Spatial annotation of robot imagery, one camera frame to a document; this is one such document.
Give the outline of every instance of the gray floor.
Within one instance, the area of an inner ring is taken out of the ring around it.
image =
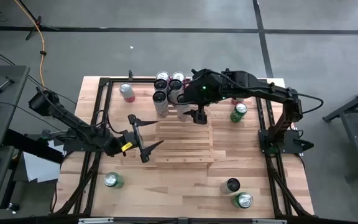
[[[33,13],[51,26],[256,28],[252,0],[95,0],[26,1]],[[358,29],[356,0],[260,0],[267,29]],[[0,0],[0,26],[29,26],[12,1]],[[0,53],[18,65],[31,67],[39,79],[40,39],[25,41],[27,32],[1,32]],[[153,34],[44,32],[46,85],[76,100],[85,75],[154,75],[157,71],[189,72],[192,68],[245,70],[265,77],[257,34]],[[298,123],[304,139],[315,143],[305,153],[306,175],[315,213],[324,218],[358,221],[358,181],[344,175],[358,170],[358,155],[339,120],[321,117],[358,93],[358,35],[267,35],[274,77],[287,86],[314,95],[324,106]],[[19,105],[27,109],[35,94],[26,84]],[[64,101],[71,111],[74,106]],[[316,102],[303,100],[304,108]],[[59,122],[48,119],[59,128]],[[12,128],[36,133],[42,122],[17,110]],[[53,184],[25,185],[16,196],[25,204],[16,217],[46,214]],[[45,200],[37,197],[48,192]],[[0,217],[9,214],[1,213]]]

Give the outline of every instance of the black can top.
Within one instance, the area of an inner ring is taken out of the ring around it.
[[[227,181],[227,187],[230,191],[236,192],[236,191],[240,190],[240,182],[236,178],[230,178]]]
[[[156,91],[154,94],[153,94],[153,100],[154,102],[156,103],[162,103],[164,102],[165,100],[167,99],[167,96],[164,92],[162,91]]]
[[[169,87],[171,88],[171,90],[180,90],[181,88],[181,81],[180,80],[172,80],[169,83]]]
[[[167,87],[167,81],[159,79],[154,81],[154,88],[156,90],[164,90]]]
[[[178,103],[185,103],[185,95],[180,94],[177,98]]]

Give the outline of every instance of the yellow tag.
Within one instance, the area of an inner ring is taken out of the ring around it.
[[[130,147],[132,146],[132,143],[127,143],[127,144],[125,144],[125,146],[122,146],[121,147],[121,150],[123,151],[123,152],[125,152],[127,149],[129,149]]]

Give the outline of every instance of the soda can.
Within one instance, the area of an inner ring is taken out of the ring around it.
[[[250,194],[245,192],[238,193],[231,198],[231,203],[236,208],[249,208],[251,207],[253,202],[254,198]]]
[[[120,189],[124,186],[124,178],[115,172],[110,172],[104,177],[104,184],[108,187]]]
[[[156,91],[153,94],[153,102],[157,116],[159,118],[166,118],[168,116],[167,95],[163,91]]]
[[[185,74],[183,74],[183,72],[175,72],[174,74],[172,74],[172,79],[177,79],[183,83],[186,79],[186,76]]]
[[[167,83],[167,81],[165,81],[163,79],[159,79],[159,80],[154,81],[154,90],[155,91],[162,91],[167,95],[168,94],[168,83]]]
[[[242,102],[244,102],[243,98],[231,98],[231,104],[233,104],[233,105],[237,105]]]
[[[184,94],[180,94],[177,98],[178,103],[184,103],[183,101]],[[186,121],[189,115],[184,114],[185,112],[190,110],[190,104],[187,105],[177,105],[177,113],[178,113],[178,119],[180,121]]]
[[[170,94],[169,100],[171,103],[178,103],[178,96],[183,93],[183,88],[180,80],[171,80],[169,83]]]
[[[132,89],[131,84],[123,83],[119,87],[119,92],[121,93],[122,97],[124,97],[125,102],[132,103],[135,101],[135,93]]]
[[[220,189],[224,194],[236,192],[240,189],[240,182],[236,178],[230,178],[221,184]]]
[[[156,79],[163,79],[165,81],[169,81],[170,77],[169,77],[169,73],[166,71],[161,71],[158,72],[155,76]]]
[[[232,122],[240,122],[242,117],[247,113],[247,106],[243,103],[238,103],[234,108],[233,112],[230,114],[230,119]]]

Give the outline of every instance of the wooden tabletop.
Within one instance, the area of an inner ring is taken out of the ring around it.
[[[99,78],[83,79],[75,114],[87,123],[93,115]],[[284,86],[280,78],[267,80]],[[155,125],[140,128],[146,146],[161,139],[165,142],[154,150],[150,162],[145,164],[140,161],[138,149],[128,151],[127,157],[102,155],[92,216],[274,217],[266,163],[260,153],[257,137],[260,127],[255,98],[245,100],[248,112],[240,123],[231,122],[229,115],[234,105],[228,99],[208,107],[209,123],[201,126],[190,120],[184,123],[178,121],[174,108],[171,108],[168,118],[158,119],[152,103],[153,85],[139,83],[132,86],[136,100],[126,103],[119,92],[119,84],[114,84],[109,110],[114,129],[130,131],[127,115],[132,113],[145,121],[158,120]],[[101,108],[105,96],[106,91],[103,93]],[[272,102],[272,107],[277,120],[282,106]],[[269,121],[265,122],[266,127],[269,127]],[[62,165],[57,185],[56,210],[78,185],[83,156],[83,152],[75,152]],[[300,159],[284,154],[283,163],[288,188],[305,210],[313,213],[308,183]],[[104,185],[104,176],[108,172],[117,172],[123,176],[125,185],[122,189],[112,189]],[[233,194],[225,195],[219,191],[221,183],[231,177],[239,179],[239,192],[247,192],[253,196],[254,204],[250,208],[234,208],[230,201]],[[88,188],[85,189],[83,204],[87,194]],[[281,190],[278,190],[278,196],[280,208],[284,213]]]

